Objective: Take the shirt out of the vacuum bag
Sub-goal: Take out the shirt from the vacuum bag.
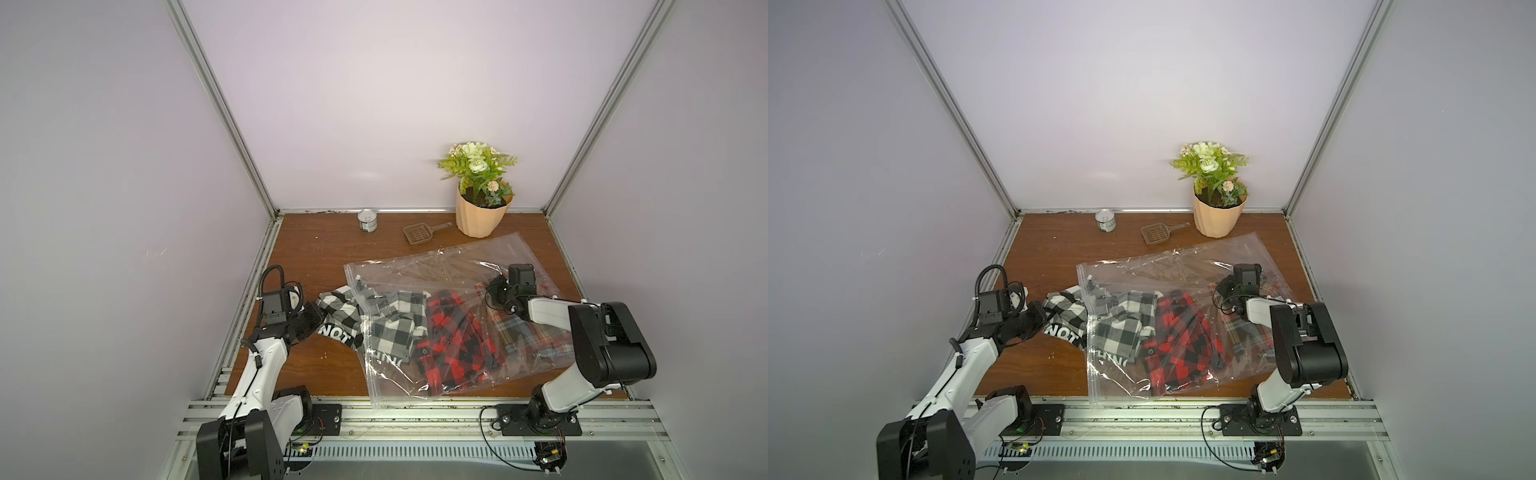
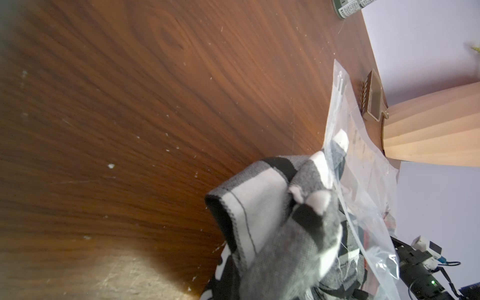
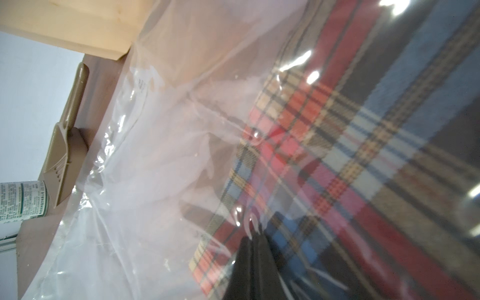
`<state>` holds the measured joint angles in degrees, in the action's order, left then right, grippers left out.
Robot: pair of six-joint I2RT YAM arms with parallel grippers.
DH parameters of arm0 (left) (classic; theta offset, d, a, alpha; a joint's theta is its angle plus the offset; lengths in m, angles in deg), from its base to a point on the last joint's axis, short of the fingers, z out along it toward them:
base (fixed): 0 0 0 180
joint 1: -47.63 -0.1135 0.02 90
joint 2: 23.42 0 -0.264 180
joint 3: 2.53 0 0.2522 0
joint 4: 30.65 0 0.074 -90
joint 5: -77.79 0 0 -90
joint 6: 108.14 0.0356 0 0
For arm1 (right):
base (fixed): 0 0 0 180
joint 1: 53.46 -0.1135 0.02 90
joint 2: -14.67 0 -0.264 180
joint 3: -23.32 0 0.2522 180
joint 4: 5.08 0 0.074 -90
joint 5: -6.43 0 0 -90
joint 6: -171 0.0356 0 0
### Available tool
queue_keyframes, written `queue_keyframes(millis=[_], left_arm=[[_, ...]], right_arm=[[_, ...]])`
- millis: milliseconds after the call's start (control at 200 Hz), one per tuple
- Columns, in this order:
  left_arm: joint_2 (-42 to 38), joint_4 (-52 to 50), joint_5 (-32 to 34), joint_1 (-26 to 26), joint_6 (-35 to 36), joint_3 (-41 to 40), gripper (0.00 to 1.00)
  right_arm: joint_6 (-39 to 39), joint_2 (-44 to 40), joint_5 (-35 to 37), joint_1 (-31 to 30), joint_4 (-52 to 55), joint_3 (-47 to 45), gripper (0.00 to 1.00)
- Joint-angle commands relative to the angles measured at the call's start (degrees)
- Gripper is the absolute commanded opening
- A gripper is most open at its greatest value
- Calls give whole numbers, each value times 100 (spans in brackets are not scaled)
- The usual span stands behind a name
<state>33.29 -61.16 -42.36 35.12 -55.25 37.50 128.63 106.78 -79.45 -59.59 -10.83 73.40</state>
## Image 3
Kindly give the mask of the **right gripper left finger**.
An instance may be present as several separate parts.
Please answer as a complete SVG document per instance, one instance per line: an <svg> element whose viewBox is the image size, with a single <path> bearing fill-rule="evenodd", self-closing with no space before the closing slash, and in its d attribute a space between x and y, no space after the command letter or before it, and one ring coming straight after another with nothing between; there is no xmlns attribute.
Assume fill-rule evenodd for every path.
<svg viewBox="0 0 480 300"><path fill-rule="evenodd" d="M253 242L248 237L241 240L236 262L223 300L255 300L255 269L253 267Z"/></svg>

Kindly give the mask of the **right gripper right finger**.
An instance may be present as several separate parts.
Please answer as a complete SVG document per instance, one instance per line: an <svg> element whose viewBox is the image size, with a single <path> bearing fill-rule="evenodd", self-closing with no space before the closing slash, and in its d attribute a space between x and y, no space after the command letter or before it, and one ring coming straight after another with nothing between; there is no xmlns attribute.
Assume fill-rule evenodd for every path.
<svg viewBox="0 0 480 300"><path fill-rule="evenodd" d="M252 272L254 300L287 300L268 240L263 234L252 237Z"/></svg>

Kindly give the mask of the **clear plastic vacuum bag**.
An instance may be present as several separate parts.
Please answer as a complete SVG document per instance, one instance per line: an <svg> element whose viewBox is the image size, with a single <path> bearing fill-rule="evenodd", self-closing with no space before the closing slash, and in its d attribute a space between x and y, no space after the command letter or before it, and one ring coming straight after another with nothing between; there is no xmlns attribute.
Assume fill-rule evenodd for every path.
<svg viewBox="0 0 480 300"><path fill-rule="evenodd" d="M209 300L189 264L308 1L156 1L26 300Z"/></svg>

